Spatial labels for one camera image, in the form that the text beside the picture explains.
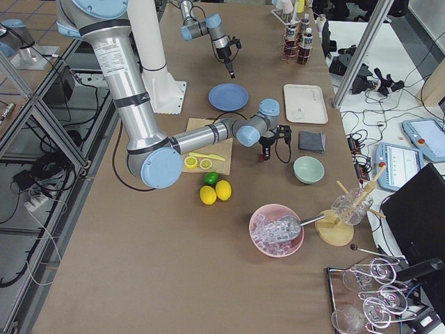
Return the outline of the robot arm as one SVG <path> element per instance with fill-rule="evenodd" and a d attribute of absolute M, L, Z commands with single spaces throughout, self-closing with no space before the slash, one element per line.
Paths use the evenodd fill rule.
<path fill-rule="evenodd" d="M 206 16 L 202 11 L 204 19 L 199 20 L 194 10 L 200 7 L 195 5 L 194 1 L 177 1 L 177 6 L 183 19 L 183 26 L 180 29 L 183 40 L 189 41 L 208 35 L 216 60 L 225 65 L 230 77 L 234 79 L 232 61 L 242 47 L 241 41 L 225 33 L 223 21 L 218 13 Z"/>
<path fill-rule="evenodd" d="M 155 115 L 179 113 L 186 84 L 168 72 L 153 1 L 58 1 L 60 34 L 90 44 L 126 133 L 127 166 L 144 184 L 164 189 L 181 175 L 183 155 L 229 138 L 250 147 L 277 128 L 280 106 L 265 99 L 248 120 L 225 118 L 168 136 Z"/>

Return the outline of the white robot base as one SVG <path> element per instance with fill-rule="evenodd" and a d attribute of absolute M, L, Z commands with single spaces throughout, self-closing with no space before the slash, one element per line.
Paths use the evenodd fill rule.
<path fill-rule="evenodd" d="M 168 71 L 155 3 L 129 0 L 127 15 L 142 66 L 143 83 L 154 112 L 180 114 L 186 82 L 176 81 Z"/>

